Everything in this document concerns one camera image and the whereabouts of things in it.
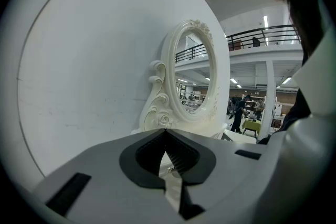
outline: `black rubber part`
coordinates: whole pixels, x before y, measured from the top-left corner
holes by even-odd
[[[216,156],[209,148],[198,144],[174,130],[167,129],[167,155],[186,186],[201,184],[216,166]]]
[[[243,156],[243,157],[247,157],[247,158],[250,158],[250,159],[256,159],[256,160],[260,159],[260,157],[261,157],[260,153],[255,153],[255,152],[250,152],[250,151],[243,151],[243,150],[237,150],[235,152],[235,154]]]
[[[215,154],[207,147],[173,130],[159,129],[125,148],[120,154],[120,168],[140,187],[165,189],[165,181],[158,177],[165,152],[185,185],[203,183],[216,165]]]
[[[119,165],[128,179],[140,187],[165,190],[165,181],[158,177],[160,163],[165,152],[163,134],[155,133],[125,148],[119,157]]]
[[[205,210],[199,205],[193,204],[185,184],[182,185],[179,214],[184,219],[191,219]]]
[[[65,216],[77,197],[85,188],[91,176],[76,173],[47,203],[46,206]]]

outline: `metal railing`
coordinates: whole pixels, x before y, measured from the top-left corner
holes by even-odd
[[[203,44],[199,44],[195,47],[182,50],[175,55],[175,63],[178,63],[183,60],[192,60],[195,58],[204,57],[207,55],[207,51]]]
[[[267,28],[257,28],[226,36],[226,39],[229,44],[229,51],[259,47],[261,45],[280,45],[280,43],[293,44],[296,41],[301,43],[294,25],[277,25],[269,26]]]

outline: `white pillar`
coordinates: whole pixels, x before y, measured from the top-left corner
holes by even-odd
[[[267,70],[267,91],[266,91],[266,103],[265,110],[262,117],[261,129],[258,135],[258,140],[267,137],[269,129],[272,123],[272,111],[275,104],[275,80],[274,80],[274,68],[272,61],[266,61]]]

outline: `green table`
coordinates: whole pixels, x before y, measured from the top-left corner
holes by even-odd
[[[245,130],[243,131],[243,134],[245,133],[246,130],[250,130],[254,132],[254,137],[256,137],[256,132],[260,132],[261,128],[261,122],[260,121],[249,121],[248,119],[245,120],[243,123],[243,128]]]

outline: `mirror frame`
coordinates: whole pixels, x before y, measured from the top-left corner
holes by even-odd
[[[175,80],[177,44],[183,33],[189,31],[198,34],[203,41],[208,54],[211,79],[203,104],[192,114],[183,108],[177,95]],[[151,62],[150,67],[156,73],[149,77],[153,84],[152,91],[141,112],[139,128],[133,130],[132,134],[160,128],[180,129],[198,134],[210,132],[217,113],[219,86],[214,43],[208,26],[200,20],[185,20],[179,23],[164,40],[161,60]]]
[[[176,91],[176,77],[175,77],[175,55],[177,44],[182,35],[186,32],[192,32],[199,36],[208,54],[209,70],[210,70],[210,83],[207,95],[202,105],[194,112],[187,112],[178,97]],[[166,91],[171,98],[171,106],[180,118],[188,122],[199,121],[201,118],[207,116],[208,112],[213,109],[215,89],[217,88],[217,63],[214,52],[214,43],[212,34],[208,26],[200,20],[185,20],[177,25],[177,27],[166,36],[163,44],[161,61],[166,65]]]

